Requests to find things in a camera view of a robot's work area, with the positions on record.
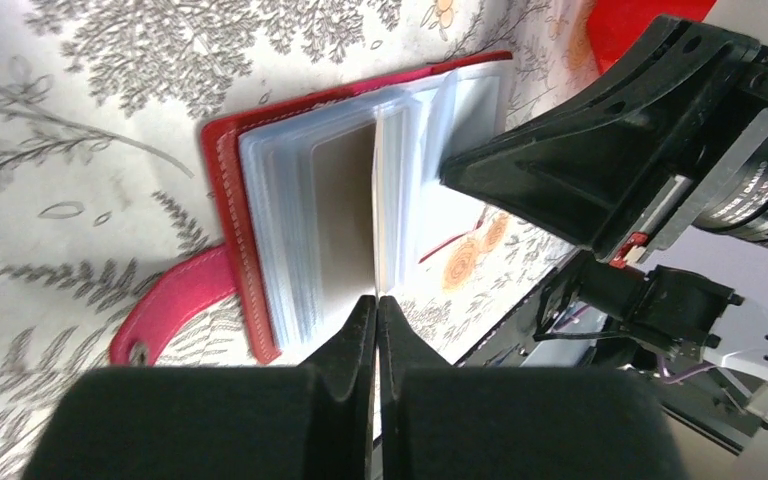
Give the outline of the red leather card holder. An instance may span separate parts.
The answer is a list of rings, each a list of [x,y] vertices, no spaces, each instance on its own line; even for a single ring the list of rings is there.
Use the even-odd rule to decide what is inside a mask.
[[[241,302],[243,325],[254,359],[267,365],[279,357],[267,313],[240,165],[239,135],[385,87],[473,65],[509,67],[512,60],[512,53],[504,50],[473,54],[355,81],[208,122],[201,130],[200,142],[225,241],[161,275],[114,335],[108,348],[110,364],[155,364],[164,348],[196,314],[233,295]]]

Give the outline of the silver grey credit card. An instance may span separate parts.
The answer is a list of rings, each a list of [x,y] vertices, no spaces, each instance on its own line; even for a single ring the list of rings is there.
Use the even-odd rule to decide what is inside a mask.
[[[374,290],[371,177],[375,125],[367,123],[313,149],[312,173],[323,315],[340,325]]]

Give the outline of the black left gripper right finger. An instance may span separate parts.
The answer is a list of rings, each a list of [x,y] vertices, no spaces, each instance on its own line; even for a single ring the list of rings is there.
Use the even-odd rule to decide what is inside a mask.
[[[451,365],[409,325],[392,296],[378,304],[381,449],[385,479],[444,479],[452,407],[443,399]]]

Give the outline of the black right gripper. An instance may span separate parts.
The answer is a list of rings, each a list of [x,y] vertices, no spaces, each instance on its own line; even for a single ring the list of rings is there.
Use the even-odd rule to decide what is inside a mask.
[[[614,316],[610,337],[709,361],[742,298],[631,264],[691,227],[768,249],[768,45],[658,16],[585,89],[448,157],[440,177],[589,251],[569,296]]]

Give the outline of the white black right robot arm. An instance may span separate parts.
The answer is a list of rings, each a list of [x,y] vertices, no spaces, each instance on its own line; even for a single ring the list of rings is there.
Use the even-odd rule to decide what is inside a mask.
[[[768,46],[659,16],[572,99],[446,159],[442,182],[577,248],[469,360],[626,367],[735,446],[699,408],[707,393],[761,421],[734,472],[768,477],[768,309],[698,273],[637,267],[689,228],[768,249]]]

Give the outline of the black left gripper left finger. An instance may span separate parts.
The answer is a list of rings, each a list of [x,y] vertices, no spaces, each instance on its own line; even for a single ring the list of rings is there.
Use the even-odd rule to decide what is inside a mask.
[[[343,326],[302,365],[315,374],[306,479],[368,479],[377,300],[363,295]]]

